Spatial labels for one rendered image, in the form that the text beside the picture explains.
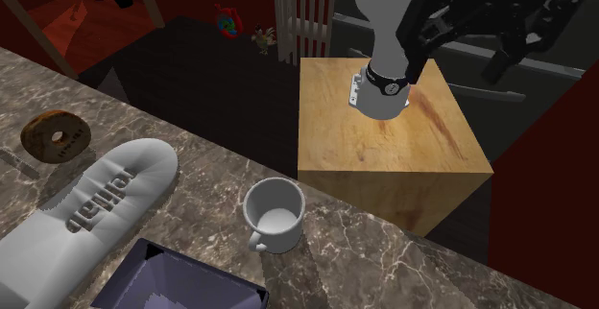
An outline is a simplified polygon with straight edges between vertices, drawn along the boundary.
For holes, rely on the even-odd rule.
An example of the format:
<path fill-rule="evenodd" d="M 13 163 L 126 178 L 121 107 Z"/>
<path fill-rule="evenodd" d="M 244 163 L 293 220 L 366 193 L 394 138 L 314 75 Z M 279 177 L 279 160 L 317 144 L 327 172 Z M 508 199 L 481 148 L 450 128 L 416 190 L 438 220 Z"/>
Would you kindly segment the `white slatted rack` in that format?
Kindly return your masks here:
<path fill-rule="evenodd" d="M 275 0 L 277 56 L 298 65 L 300 58 L 328 57 L 335 0 Z"/>

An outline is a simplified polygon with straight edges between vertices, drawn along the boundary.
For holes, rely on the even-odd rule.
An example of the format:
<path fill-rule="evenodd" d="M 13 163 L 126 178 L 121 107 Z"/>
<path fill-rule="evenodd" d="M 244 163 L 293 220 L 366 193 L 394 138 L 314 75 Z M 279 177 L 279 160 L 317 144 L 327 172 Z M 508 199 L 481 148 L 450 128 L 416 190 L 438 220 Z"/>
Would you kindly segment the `white oblong embossed block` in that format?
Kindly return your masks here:
<path fill-rule="evenodd" d="M 59 309 L 172 184 L 179 161 L 155 138 L 99 158 L 0 239 L 0 309 Z"/>

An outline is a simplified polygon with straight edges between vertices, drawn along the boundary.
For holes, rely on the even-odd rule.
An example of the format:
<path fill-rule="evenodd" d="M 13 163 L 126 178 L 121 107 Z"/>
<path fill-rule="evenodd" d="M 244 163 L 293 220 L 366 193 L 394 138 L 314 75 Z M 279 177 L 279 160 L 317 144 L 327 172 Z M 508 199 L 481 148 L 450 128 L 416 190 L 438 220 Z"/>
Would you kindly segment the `purple open box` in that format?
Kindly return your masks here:
<path fill-rule="evenodd" d="M 267 309 L 262 286 L 140 238 L 92 301 L 96 309 Z"/>

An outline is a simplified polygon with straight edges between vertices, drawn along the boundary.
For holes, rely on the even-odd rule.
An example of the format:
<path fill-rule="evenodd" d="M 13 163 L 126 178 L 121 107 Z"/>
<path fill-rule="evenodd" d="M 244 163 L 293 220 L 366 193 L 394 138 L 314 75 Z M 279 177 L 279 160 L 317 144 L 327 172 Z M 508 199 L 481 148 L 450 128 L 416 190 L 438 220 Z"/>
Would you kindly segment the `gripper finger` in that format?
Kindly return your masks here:
<path fill-rule="evenodd" d="M 408 61 L 405 78 L 416 84 L 433 51 L 457 39 L 461 30 L 450 19 L 453 0 L 411 0 L 395 32 Z"/>
<path fill-rule="evenodd" d="M 518 3 L 496 35 L 500 47 L 481 73 L 489 84 L 497 84 L 507 69 L 519 64 L 530 53 L 544 53 L 553 47 L 565 27 L 585 0 L 546 0 L 532 12 Z"/>

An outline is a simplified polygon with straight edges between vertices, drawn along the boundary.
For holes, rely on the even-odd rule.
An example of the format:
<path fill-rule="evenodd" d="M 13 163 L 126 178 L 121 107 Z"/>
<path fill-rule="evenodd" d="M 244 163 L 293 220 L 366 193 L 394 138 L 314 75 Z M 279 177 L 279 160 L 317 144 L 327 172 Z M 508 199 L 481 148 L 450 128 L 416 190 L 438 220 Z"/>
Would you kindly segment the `dark wooden table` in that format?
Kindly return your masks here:
<path fill-rule="evenodd" d="M 247 35 L 185 16 L 83 71 L 84 83 L 290 178 L 298 175 L 300 72 Z"/>

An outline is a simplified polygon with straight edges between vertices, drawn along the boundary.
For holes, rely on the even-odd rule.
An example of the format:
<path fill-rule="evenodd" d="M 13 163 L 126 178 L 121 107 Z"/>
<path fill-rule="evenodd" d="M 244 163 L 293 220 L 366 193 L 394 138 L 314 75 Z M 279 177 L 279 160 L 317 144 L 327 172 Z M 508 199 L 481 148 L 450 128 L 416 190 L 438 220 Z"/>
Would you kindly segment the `white mug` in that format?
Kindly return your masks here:
<path fill-rule="evenodd" d="M 305 197 L 287 178 L 265 178 L 247 192 L 243 215 L 252 229 L 251 251 L 280 254 L 291 250 L 300 240 Z"/>

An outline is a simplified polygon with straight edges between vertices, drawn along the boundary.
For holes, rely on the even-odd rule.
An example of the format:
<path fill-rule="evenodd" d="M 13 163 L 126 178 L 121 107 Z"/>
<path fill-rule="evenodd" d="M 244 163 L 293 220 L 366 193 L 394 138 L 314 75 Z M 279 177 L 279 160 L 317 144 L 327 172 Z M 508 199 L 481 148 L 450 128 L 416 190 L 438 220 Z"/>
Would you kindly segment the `chicken figure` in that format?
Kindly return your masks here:
<path fill-rule="evenodd" d="M 275 28 L 268 28 L 266 31 L 262 30 L 260 24 L 256 24 L 254 28 L 254 34 L 252 35 L 252 41 L 254 41 L 257 47 L 260 49 L 260 54 L 267 56 L 268 48 L 276 45 Z"/>

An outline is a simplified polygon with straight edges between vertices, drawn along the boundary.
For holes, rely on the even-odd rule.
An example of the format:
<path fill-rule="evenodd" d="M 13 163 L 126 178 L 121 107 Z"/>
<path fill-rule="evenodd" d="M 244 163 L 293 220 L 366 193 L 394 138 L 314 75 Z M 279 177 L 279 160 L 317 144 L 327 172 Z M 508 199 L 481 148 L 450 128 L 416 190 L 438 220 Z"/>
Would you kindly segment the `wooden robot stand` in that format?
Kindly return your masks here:
<path fill-rule="evenodd" d="M 391 120 L 348 103 L 351 77 L 366 63 L 301 59 L 298 180 L 425 236 L 493 169 L 434 60 Z"/>

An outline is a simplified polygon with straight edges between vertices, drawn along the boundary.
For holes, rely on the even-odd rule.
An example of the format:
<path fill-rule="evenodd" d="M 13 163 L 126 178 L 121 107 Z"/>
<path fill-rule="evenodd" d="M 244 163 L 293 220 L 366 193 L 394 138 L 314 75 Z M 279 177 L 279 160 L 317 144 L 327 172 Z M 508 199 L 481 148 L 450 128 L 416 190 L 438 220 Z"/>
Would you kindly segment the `red round toy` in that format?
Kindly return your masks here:
<path fill-rule="evenodd" d="M 235 8 L 223 8 L 220 4 L 215 4 L 214 7 L 215 24 L 222 36 L 235 39 L 243 34 L 243 23 Z"/>

